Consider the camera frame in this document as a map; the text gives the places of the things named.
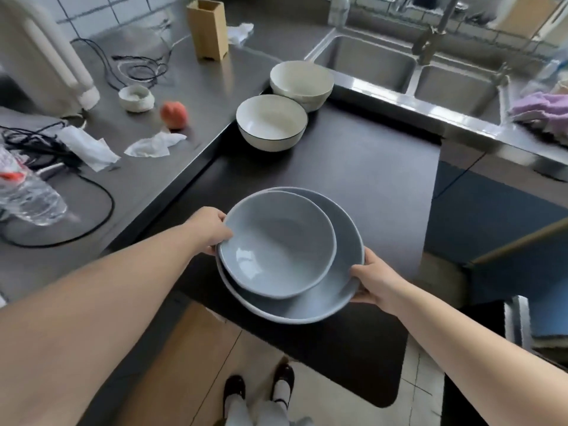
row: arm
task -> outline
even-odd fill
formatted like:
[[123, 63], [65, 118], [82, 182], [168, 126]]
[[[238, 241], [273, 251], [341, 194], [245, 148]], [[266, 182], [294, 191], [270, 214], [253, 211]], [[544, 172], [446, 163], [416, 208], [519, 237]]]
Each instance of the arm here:
[[402, 279], [368, 248], [353, 301], [396, 315], [491, 426], [568, 422], [568, 374]]
[[214, 208], [0, 309], [2, 424], [75, 425], [189, 260], [232, 236]]

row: black countertop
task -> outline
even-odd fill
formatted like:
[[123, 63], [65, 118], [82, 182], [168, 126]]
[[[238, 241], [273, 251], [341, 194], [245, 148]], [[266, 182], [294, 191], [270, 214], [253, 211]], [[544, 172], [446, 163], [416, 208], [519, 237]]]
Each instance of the black countertop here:
[[[343, 207], [365, 245], [412, 279], [422, 256], [439, 152], [437, 137], [339, 102], [310, 114], [301, 141], [281, 153], [253, 149], [232, 124], [217, 157], [143, 237], [184, 222], [202, 206], [227, 212], [263, 188], [305, 187]], [[232, 297], [215, 259], [204, 255], [192, 260], [176, 287], [374, 405], [386, 407], [396, 399], [407, 332], [394, 316], [350, 304], [314, 324], [268, 322]]]

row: backsplash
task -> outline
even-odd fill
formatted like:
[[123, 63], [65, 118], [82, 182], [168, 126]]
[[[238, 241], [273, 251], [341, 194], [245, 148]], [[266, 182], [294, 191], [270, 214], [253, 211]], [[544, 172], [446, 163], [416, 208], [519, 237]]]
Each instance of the backsplash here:
[[176, 0], [30, 0], [45, 7], [69, 38], [88, 38]]

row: gray ceramic plate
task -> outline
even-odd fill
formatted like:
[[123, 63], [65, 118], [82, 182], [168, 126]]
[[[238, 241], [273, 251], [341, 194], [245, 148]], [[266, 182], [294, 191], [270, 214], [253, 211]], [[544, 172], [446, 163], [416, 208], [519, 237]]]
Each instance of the gray ceramic plate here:
[[316, 286], [335, 258], [328, 216], [309, 199], [287, 191], [259, 191], [239, 201], [225, 223], [234, 236], [219, 257], [235, 282], [272, 299], [287, 299]]
[[250, 293], [238, 286], [217, 256], [217, 268], [225, 286], [252, 313], [285, 324], [318, 322], [343, 308], [353, 297], [359, 280], [349, 277], [352, 264], [363, 264], [365, 250], [357, 227], [334, 201], [314, 191], [296, 187], [276, 187], [312, 200], [330, 218], [337, 239], [337, 253], [330, 271], [315, 287], [291, 299], [275, 300]]

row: black shoe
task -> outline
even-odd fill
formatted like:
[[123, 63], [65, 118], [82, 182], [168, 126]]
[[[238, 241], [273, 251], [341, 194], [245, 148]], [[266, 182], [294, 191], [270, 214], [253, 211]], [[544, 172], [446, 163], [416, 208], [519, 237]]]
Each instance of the black shoe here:
[[225, 412], [225, 401], [231, 395], [239, 395], [243, 400], [245, 400], [245, 380], [240, 375], [231, 375], [225, 381], [225, 390], [223, 391], [223, 418], [227, 418]]
[[284, 401], [283, 399], [274, 399], [274, 386], [280, 380], [284, 380], [288, 383], [290, 387], [290, 399], [292, 398], [292, 391], [294, 390], [294, 369], [290, 365], [281, 364], [276, 368], [276, 372], [274, 373], [274, 381], [272, 382], [272, 392], [270, 393], [270, 400], [274, 402], [283, 402], [288, 409], [288, 404], [290, 400]]

